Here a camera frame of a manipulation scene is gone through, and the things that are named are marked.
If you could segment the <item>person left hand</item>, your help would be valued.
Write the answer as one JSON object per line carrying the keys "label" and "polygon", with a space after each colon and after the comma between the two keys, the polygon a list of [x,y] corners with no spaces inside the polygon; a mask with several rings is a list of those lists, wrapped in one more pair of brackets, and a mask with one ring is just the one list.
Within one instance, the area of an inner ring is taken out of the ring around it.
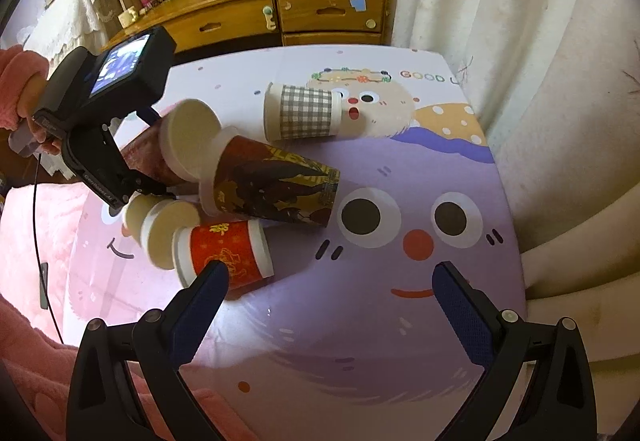
{"label": "person left hand", "polygon": [[16,112],[18,117],[26,120],[30,132],[32,132],[32,135],[40,145],[40,149],[48,154],[58,155],[61,153],[61,141],[57,138],[50,138],[47,131],[34,119],[36,108],[46,86],[46,79],[39,74],[33,75],[26,82],[21,92],[16,105]]}

